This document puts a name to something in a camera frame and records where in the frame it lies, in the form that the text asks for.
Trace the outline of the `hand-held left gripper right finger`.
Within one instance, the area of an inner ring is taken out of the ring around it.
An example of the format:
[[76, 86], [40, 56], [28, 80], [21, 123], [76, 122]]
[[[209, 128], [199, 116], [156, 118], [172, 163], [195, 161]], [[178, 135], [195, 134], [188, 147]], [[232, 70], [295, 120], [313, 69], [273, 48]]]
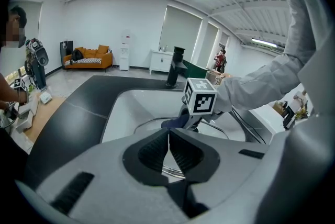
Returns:
[[169, 195], [189, 218], [217, 207], [246, 181], [268, 146], [169, 130], [170, 151], [184, 178], [169, 184]]

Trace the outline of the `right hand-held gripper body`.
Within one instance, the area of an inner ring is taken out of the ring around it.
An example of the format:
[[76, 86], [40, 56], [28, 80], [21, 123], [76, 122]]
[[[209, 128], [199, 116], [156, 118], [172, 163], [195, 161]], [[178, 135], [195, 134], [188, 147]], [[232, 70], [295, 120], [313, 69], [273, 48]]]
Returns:
[[201, 120], [210, 122], [223, 112], [215, 111], [218, 91], [208, 79], [188, 78], [179, 112], [180, 127], [196, 129]]

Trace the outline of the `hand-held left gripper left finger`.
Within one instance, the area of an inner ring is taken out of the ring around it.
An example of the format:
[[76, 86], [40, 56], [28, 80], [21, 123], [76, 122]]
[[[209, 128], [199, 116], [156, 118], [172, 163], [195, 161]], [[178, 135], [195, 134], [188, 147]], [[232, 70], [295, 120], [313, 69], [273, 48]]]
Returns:
[[37, 194], [79, 223], [185, 223], [162, 174], [165, 128], [104, 142], [51, 173]]

